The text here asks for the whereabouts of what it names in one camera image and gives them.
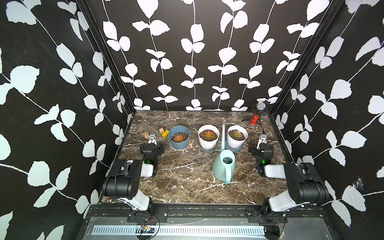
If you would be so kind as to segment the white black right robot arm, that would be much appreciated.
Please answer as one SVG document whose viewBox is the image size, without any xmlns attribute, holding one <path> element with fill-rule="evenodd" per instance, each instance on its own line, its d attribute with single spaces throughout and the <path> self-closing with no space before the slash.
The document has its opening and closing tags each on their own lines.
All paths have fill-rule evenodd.
<svg viewBox="0 0 384 240">
<path fill-rule="evenodd" d="M 249 153 L 256 158 L 256 172 L 262 177 L 282 179 L 287 190 L 265 199 L 261 213 L 282 213 L 301 205 L 321 205 L 330 200 L 331 195 L 311 163 L 272 164 L 273 147 L 260 143 L 251 144 Z"/>
</svg>

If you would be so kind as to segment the mint green watering can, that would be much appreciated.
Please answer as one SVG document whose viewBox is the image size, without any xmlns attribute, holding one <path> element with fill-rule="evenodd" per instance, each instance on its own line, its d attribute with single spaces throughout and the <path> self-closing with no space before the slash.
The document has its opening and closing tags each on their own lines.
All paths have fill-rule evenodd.
<svg viewBox="0 0 384 240">
<path fill-rule="evenodd" d="M 236 170 L 236 159 L 234 153 L 226 149 L 225 133 L 225 125 L 223 125 L 221 152 L 215 158 L 212 170 L 216 179 L 222 181 L 225 185 L 229 185 Z"/>
</svg>

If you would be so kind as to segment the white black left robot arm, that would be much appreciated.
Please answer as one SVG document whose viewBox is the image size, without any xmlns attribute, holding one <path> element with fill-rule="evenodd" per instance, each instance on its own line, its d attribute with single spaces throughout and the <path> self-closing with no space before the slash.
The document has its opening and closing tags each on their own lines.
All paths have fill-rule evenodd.
<svg viewBox="0 0 384 240">
<path fill-rule="evenodd" d="M 140 160 L 117 159 L 107 175 L 102 194 L 129 205 L 133 211 L 153 214 L 153 200 L 140 190 L 141 178 L 154 177 L 159 169 L 158 157 L 165 152 L 157 141 L 140 146 Z"/>
</svg>

